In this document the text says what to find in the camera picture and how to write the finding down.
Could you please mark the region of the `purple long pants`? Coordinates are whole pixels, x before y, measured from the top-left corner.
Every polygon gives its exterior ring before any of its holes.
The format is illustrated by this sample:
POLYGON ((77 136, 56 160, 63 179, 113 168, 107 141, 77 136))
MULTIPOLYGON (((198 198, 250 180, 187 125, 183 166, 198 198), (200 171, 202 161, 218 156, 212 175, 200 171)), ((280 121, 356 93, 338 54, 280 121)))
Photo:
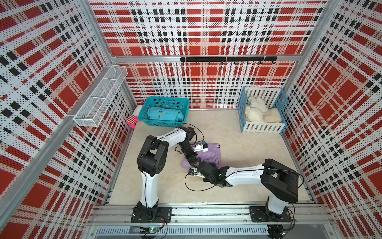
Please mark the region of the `purple long pants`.
POLYGON ((221 168, 221 150, 220 144, 218 143, 208 143, 208 150, 197 151, 198 157, 201 158, 201 161, 205 161, 207 163, 215 164, 217 168, 221 168))

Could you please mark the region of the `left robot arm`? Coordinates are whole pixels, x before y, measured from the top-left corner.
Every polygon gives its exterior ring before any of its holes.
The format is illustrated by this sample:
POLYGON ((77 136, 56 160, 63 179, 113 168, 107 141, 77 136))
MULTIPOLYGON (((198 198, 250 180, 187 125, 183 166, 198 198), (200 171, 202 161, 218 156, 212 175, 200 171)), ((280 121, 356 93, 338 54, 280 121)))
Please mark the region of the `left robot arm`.
POLYGON ((157 214, 158 208, 158 176, 163 171, 170 148, 178 145, 182 154, 192 167, 201 162, 190 140, 195 135, 192 127, 179 126, 160 136, 149 135, 137 157, 137 166, 142 175, 142 196, 136 207, 145 215, 157 214))

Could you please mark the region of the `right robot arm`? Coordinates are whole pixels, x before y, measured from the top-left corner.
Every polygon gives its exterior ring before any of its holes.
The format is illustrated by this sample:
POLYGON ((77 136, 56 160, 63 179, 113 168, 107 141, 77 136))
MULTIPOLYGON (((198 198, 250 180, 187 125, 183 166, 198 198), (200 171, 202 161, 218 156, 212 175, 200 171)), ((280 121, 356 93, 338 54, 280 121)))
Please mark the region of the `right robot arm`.
POLYGON ((242 168, 217 168, 207 162, 201 162, 197 168, 189 169, 188 174, 202 177, 214 187, 262 185, 271 192, 266 211, 276 215, 281 215, 288 203, 298 201, 299 174, 270 158, 263 164, 242 168))

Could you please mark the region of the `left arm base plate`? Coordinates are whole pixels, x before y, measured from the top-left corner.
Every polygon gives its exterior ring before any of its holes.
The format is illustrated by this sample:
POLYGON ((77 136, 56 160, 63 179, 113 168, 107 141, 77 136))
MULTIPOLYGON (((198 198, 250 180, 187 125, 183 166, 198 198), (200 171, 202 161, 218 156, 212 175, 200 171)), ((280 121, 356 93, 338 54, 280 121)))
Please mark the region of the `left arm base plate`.
POLYGON ((165 223, 171 222, 172 207, 157 207, 148 210, 147 208, 133 208, 133 213, 130 222, 133 224, 138 223, 165 223))

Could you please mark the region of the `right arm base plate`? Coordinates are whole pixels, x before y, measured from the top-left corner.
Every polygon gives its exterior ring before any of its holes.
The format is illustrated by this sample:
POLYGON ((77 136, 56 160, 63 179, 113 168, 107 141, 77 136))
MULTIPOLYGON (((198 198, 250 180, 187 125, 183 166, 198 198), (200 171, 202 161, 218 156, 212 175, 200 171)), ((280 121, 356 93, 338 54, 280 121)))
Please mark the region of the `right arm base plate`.
POLYGON ((251 206, 249 212, 252 222, 289 223, 292 221, 291 213, 287 207, 284 207, 280 215, 269 211, 265 206, 251 206))

